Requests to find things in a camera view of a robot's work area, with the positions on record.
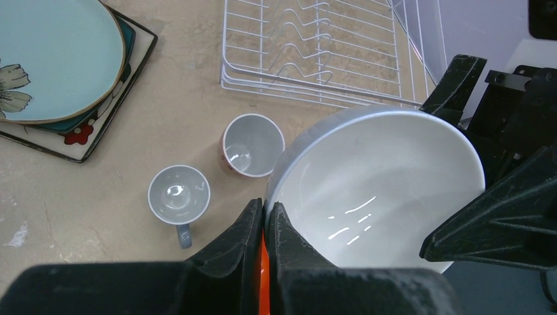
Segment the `white bowl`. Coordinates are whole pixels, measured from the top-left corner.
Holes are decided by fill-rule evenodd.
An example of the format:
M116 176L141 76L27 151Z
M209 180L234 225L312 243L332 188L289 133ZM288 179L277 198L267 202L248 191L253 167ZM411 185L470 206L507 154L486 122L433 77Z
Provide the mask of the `white bowl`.
M285 149L265 214L342 268L427 268L425 238L485 191L483 165L455 126L420 110L363 106L332 114Z

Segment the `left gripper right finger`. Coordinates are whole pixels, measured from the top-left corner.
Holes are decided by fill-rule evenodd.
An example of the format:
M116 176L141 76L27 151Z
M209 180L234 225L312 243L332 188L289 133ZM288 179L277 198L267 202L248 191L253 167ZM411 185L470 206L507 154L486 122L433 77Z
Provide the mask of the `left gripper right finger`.
M461 314L441 275L423 268L339 268L294 229L283 204L267 205L272 314Z

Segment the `orange bowl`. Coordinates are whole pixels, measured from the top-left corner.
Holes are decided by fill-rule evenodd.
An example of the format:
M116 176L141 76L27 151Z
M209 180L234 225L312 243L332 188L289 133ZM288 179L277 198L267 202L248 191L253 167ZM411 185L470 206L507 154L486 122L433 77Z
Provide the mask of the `orange bowl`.
M259 315L270 315L270 289L269 289L269 256L265 238L261 239L261 268L259 285Z

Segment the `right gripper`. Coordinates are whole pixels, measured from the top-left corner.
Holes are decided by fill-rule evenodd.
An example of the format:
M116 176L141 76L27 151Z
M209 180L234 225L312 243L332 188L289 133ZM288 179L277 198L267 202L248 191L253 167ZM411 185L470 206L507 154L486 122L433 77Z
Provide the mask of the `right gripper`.
M477 56L454 56L420 111L457 126L486 63ZM491 70L485 82L463 132L491 187L429 234L419 255L430 262L554 270L556 69Z

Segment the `pink floral mug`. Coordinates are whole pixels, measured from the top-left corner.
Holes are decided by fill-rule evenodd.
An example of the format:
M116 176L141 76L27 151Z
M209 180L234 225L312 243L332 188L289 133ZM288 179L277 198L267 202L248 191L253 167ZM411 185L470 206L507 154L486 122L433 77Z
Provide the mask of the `pink floral mug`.
M220 162L226 170L248 178L270 175L285 147L279 126L255 113L234 118L218 144Z

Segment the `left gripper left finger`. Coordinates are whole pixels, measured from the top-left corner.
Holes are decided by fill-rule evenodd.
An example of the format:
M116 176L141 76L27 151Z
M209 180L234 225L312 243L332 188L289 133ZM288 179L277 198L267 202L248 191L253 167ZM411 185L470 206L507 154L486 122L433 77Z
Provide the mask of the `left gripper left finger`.
M257 314L263 202L184 261L42 264L1 297L2 314Z

